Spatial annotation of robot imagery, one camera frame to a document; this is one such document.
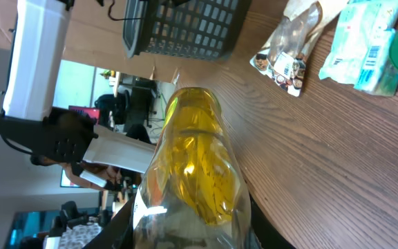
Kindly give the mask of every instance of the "black plastic basket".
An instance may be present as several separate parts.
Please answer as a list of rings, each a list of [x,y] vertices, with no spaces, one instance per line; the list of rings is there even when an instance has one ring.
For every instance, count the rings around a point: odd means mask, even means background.
[[[128,57],[141,52],[227,59],[251,0],[128,0],[122,33]]]

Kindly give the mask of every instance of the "wall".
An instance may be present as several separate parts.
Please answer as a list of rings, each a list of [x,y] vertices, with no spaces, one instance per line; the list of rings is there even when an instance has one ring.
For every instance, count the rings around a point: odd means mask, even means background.
[[[6,87],[9,58],[8,51],[0,50],[0,91]],[[61,188],[60,177],[59,166],[33,166],[26,155],[9,148],[0,138],[0,248],[16,211],[55,210],[69,200],[81,208],[97,205],[96,191]]]
[[[69,105],[90,107],[94,74],[93,66],[62,60],[53,106],[65,109]]]
[[[95,101],[104,94],[113,94],[113,87],[108,84],[108,80],[104,76],[100,75],[104,72],[103,68],[96,68],[95,77],[93,81],[93,99],[91,106],[95,106]]]

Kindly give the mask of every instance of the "white robotic arm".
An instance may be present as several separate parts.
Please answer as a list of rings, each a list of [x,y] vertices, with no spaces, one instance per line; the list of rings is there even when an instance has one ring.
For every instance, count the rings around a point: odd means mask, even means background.
[[[109,183],[78,163],[103,163],[143,173],[154,146],[52,107],[72,7],[73,0],[18,0],[0,134],[19,151],[72,163],[74,174],[104,187]]]

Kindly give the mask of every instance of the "wooden table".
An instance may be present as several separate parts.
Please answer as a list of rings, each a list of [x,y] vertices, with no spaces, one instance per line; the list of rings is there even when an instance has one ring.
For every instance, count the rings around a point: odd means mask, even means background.
[[[231,59],[187,61],[178,84],[217,94],[250,192],[297,248],[398,248],[398,92],[319,80],[337,20],[310,57],[301,97],[262,76],[249,59],[285,4],[253,0]]]

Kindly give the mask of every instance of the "yellow liquid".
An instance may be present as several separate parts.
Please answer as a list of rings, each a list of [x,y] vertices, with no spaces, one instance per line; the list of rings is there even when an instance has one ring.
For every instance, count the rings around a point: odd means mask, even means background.
[[[242,179],[232,165],[216,98],[206,89],[181,89],[168,107],[147,172],[151,205],[159,205],[169,188],[207,225],[231,221]]]

